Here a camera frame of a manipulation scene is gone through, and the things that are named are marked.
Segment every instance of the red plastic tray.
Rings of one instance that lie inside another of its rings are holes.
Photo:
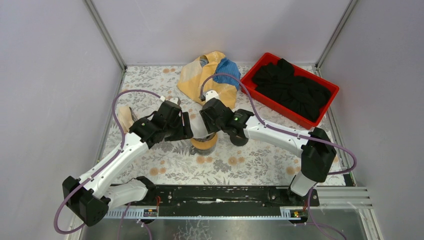
[[[244,77],[241,79],[241,82],[246,86],[247,90],[249,91],[252,98],[258,100],[259,102],[263,103],[264,105],[268,106],[272,110],[276,111],[277,113],[282,114],[283,116],[287,117],[288,119],[292,120],[293,122],[299,124],[300,126],[310,129],[312,127],[318,126],[318,124],[321,122],[321,119],[323,119],[324,115],[327,112],[327,109],[329,109],[330,104],[332,103],[333,99],[336,97],[337,92],[339,92],[339,86],[326,81],[322,79],[321,77],[318,77],[306,70],[303,70],[302,68],[293,65],[294,67],[294,75],[295,76],[304,76],[307,77],[322,86],[326,87],[331,92],[331,97],[327,104],[319,109],[319,117],[316,121],[310,121],[301,115],[295,113],[294,111],[286,108],[285,106],[269,99],[268,97],[262,95],[261,93],[257,92],[255,88],[257,85],[252,81],[252,77],[256,74],[256,72],[264,65],[267,65],[269,63],[277,64],[277,61],[280,60],[281,57],[275,56],[269,52],[265,53],[259,61],[249,70],[249,72],[244,75]]]

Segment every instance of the black cloth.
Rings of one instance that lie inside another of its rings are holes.
[[[277,65],[269,63],[260,67],[252,81],[256,91],[315,122],[320,116],[320,108],[325,106],[331,92],[319,83],[304,77],[294,76],[293,65],[281,58]]]

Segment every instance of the floral tablecloth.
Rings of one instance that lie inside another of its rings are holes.
[[[122,84],[122,91],[144,89],[167,98],[179,97],[183,111],[190,118],[198,118],[196,113],[202,106],[184,95],[178,88],[182,66],[130,66]],[[251,66],[240,66],[244,76]],[[311,66],[303,66],[312,72]],[[303,129],[293,121],[254,101],[259,115],[271,122],[290,128]],[[120,97],[118,106],[130,106],[138,118],[149,115],[158,109],[160,101],[145,93],[127,93]],[[239,91],[235,109],[250,110],[248,97]],[[327,116],[319,127],[329,130]],[[102,157],[106,156],[121,141],[116,123],[112,123],[105,143]],[[286,150],[271,144],[249,140],[242,147],[234,146],[230,138],[218,133],[214,152],[208,156],[190,155],[190,140],[161,142],[134,162],[114,181],[122,184],[131,178],[146,176],[155,184],[180,185],[281,185],[287,186],[301,170],[301,160]],[[338,158],[331,166],[331,172],[339,171]],[[342,175],[329,176],[322,185],[344,186]]]

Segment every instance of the white wall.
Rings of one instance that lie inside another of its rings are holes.
[[[82,0],[2,1],[0,62],[0,239],[62,240],[62,181],[94,164],[120,69]]]
[[[360,1],[322,67],[387,240],[423,239],[424,1]]]
[[[185,64],[222,51],[239,63],[271,52],[315,63],[349,0],[95,0],[124,61]]]

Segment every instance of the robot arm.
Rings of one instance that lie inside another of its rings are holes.
[[[231,142],[236,146],[245,145],[249,139],[267,142],[301,158],[301,171],[294,177],[289,191],[303,197],[315,184],[325,182],[336,156],[334,147],[267,128],[250,111],[238,109],[233,112],[219,100],[219,96],[214,90],[205,94],[205,100],[206,103],[200,111],[200,115],[208,133],[223,131],[230,136]],[[330,140],[326,132],[318,127],[309,132],[269,121],[265,122],[270,126],[297,135]]]
[[[149,192],[155,190],[155,185],[145,177],[138,177],[118,186],[111,184],[136,157],[147,152],[154,144],[163,140],[177,141],[192,137],[189,114],[182,112],[179,98],[164,101],[158,111],[153,113],[151,120],[143,117],[134,122],[124,136],[122,149],[121,145],[116,146],[96,166],[78,179],[69,176],[63,181],[63,196],[66,198],[82,182],[90,179],[66,205],[90,227],[98,223],[109,209],[154,196]],[[118,151],[119,155],[106,165]]]

